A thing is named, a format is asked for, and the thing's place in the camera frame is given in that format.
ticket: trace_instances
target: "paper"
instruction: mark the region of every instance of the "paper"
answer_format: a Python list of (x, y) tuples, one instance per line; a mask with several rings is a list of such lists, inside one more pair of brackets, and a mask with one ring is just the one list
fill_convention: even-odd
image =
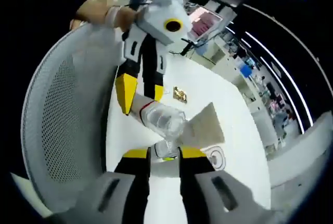
[(223, 131), (213, 103), (208, 104), (187, 123), (178, 141), (200, 149), (224, 143)]

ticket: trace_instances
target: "wristband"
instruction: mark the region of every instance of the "wristband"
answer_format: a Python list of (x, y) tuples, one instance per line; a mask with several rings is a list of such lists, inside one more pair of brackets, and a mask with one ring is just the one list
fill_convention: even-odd
[(104, 24), (107, 26), (111, 26), (114, 28), (114, 21), (116, 19), (116, 15), (119, 11), (120, 7), (111, 7), (105, 15)]

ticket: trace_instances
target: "small gold object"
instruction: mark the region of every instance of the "small gold object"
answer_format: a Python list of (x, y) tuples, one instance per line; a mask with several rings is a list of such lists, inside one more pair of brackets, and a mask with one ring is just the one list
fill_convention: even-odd
[(186, 93), (183, 90), (180, 90), (177, 86), (173, 87), (173, 98), (182, 103), (187, 103)]

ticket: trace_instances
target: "yellow robot part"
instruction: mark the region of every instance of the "yellow robot part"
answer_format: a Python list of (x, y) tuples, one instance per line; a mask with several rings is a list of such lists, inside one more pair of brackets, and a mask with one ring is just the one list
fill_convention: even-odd
[(154, 100), (159, 102), (162, 99), (163, 86), (155, 85), (155, 98)]
[(198, 157), (207, 157), (200, 149), (195, 147), (183, 146), (181, 147), (183, 158), (198, 158)]
[(129, 74), (122, 74), (116, 78), (116, 91), (118, 103), (125, 115), (130, 113), (136, 91), (137, 79)]
[(124, 158), (146, 158), (147, 157), (147, 149), (136, 149), (136, 150), (129, 150), (124, 155)]
[(169, 160), (174, 160), (175, 158), (172, 158), (172, 157), (165, 157), (163, 158), (162, 160), (165, 160), (165, 161), (169, 161)]

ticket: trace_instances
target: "led light strip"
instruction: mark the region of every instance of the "led light strip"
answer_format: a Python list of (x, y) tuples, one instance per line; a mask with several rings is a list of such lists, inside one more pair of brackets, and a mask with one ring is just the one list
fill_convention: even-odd
[(232, 29), (230, 29), (228, 26), (225, 27), (228, 31), (230, 31), (232, 34), (236, 34)]
[(283, 90), (285, 91), (292, 107), (293, 107), (293, 111), (295, 112), (296, 114), (296, 117), (297, 117), (297, 120), (298, 120), (298, 123), (300, 125), (300, 128), (301, 128), (301, 132), (302, 134), (304, 134), (304, 128), (303, 128), (303, 124), (302, 124), (302, 121), (301, 121), (301, 118), (300, 118), (300, 115), (298, 114), (298, 111), (295, 107), (295, 104), (293, 103), (292, 99), (291, 99), (291, 96), (289, 95), (286, 87), (283, 85), (283, 83), (281, 82), (280, 78), (278, 77), (278, 75), (274, 72), (274, 70), (268, 65), (268, 63), (264, 60), (264, 58), (260, 57), (261, 60), (266, 64), (267, 68), (270, 69), (270, 71), (272, 72), (272, 74), (275, 76), (276, 80), (280, 83), (281, 87), (283, 88)]
[(286, 74), (286, 76), (289, 78), (289, 80), (291, 81), (292, 85), (294, 86), (297, 94), (299, 95), (299, 97), (301, 98), (301, 101), (303, 103), (303, 106), (305, 108), (306, 114), (308, 116), (309, 122), (310, 122), (310, 126), (313, 125), (313, 121), (312, 121), (312, 117), (309, 111), (309, 108), (304, 100), (303, 95), (301, 94), (301, 91), (299, 90), (299, 88), (297, 87), (296, 83), (294, 82), (294, 80), (292, 79), (291, 75), (288, 73), (288, 71), (285, 69), (285, 67), (282, 66), (282, 64), (280, 63), (280, 61), (278, 59), (276, 59), (276, 57), (272, 54), (272, 52), (270, 52), (261, 42), (259, 42), (258, 39), (256, 39), (253, 35), (251, 35), (249, 32), (245, 32), (249, 37), (251, 37), (253, 40), (255, 40), (264, 50), (267, 51), (267, 53), (269, 53), (269, 55), (277, 62), (277, 64), (279, 64), (279, 66), (281, 67), (281, 69), (284, 71), (284, 73)]
[(246, 45), (248, 45), (249, 48), (252, 48), (251, 45), (250, 45), (247, 41), (245, 41), (243, 38), (241, 38), (241, 40), (242, 40)]
[(275, 22), (277, 25), (279, 25), (281, 28), (283, 28), (285, 31), (287, 31), (305, 50), (306, 52), (311, 56), (311, 58), (313, 59), (313, 61), (317, 64), (318, 69), (321, 71), (326, 84), (328, 86), (328, 89), (333, 97), (333, 89), (332, 89), (332, 85), (330, 84), (327, 75), (325, 74), (322, 66), (319, 63), (319, 59), (317, 59), (313, 53), (309, 50), (309, 48), (291, 31), (289, 30), (286, 26), (284, 26), (282, 23), (280, 23), (279, 21), (277, 21), (274, 17), (271, 17), (269, 15), (267, 15), (266, 13), (262, 12), (261, 10), (258, 10), (256, 8), (253, 8), (252, 6), (248, 5), (248, 4), (243, 4), (244, 7), (247, 7), (249, 9), (252, 9), (260, 14), (262, 14), (264, 17), (267, 17), (268, 19), (272, 20), (273, 22)]

